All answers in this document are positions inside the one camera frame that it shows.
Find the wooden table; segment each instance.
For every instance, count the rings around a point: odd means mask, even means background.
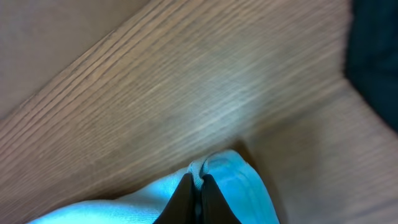
[[[244,142],[282,223],[397,223],[397,136],[341,73],[348,8],[151,1],[1,121],[0,222]]]

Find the dark fabric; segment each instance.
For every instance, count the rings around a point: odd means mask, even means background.
[[[398,0],[353,0],[347,79],[398,131]]]

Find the light blue cloth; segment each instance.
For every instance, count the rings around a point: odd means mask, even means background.
[[[187,168],[163,177],[133,194],[116,200],[90,200],[60,208],[33,224],[153,223],[162,213],[182,176],[193,174],[201,189],[211,174],[236,218],[243,224],[279,224],[271,198],[257,172],[234,151],[224,151],[193,161]]]

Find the blue garment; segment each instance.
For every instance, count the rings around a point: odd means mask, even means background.
[[[231,211],[243,224],[279,224],[271,198],[257,172],[234,151],[193,161],[187,168],[163,177],[116,200],[91,200],[51,212],[33,224],[153,223],[170,200],[182,176],[192,173],[201,189],[202,176],[211,174]]]

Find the black object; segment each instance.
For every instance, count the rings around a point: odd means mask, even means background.
[[[353,0],[345,74],[398,132],[398,0]]]
[[[203,176],[201,191],[196,191],[191,174],[185,174],[155,224],[241,223],[229,208],[213,176]]]

